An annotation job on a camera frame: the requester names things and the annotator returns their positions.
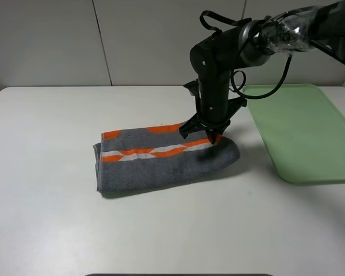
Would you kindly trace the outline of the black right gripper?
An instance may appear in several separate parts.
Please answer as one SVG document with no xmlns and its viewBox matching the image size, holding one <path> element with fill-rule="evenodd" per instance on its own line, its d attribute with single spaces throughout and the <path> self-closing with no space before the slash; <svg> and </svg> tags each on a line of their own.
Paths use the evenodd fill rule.
<svg viewBox="0 0 345 276">
<path fill-rule="evenodd" d="M 211 144 L 220 141 L 224 131 L 230 126 L 231 117 L 242 107 L 247 106 L 243 97 L 229 99 L 230 71 L 198 76 L 200 97 L 195 97 L 196 114 L 179 127 L 179 134 L 186 139 L 189 134 L 207 129 L 206 135 Z"/>
</svg>

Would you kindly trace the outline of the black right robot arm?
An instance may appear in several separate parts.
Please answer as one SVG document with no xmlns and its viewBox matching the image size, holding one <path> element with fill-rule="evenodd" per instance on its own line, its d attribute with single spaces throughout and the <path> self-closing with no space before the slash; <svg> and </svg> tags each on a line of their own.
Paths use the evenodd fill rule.
<svg viewBox="0 0 345 276">
<path fill-rule="evenodd" d="M 273 54 L 318 49 L 345 65 L 345 1 L 310 6 L 261 20 L 234 21 L 212 11 L 200 15 L 211 36 L 190 51 L 198 78 L 186 84 L 195 98 L 195 115 L 179 132 L 182 137 L 204 131 L 211 143 L 229 126 L 231 117 L 251 99 L 235 75 L 258 67 Z"/>
</svg>

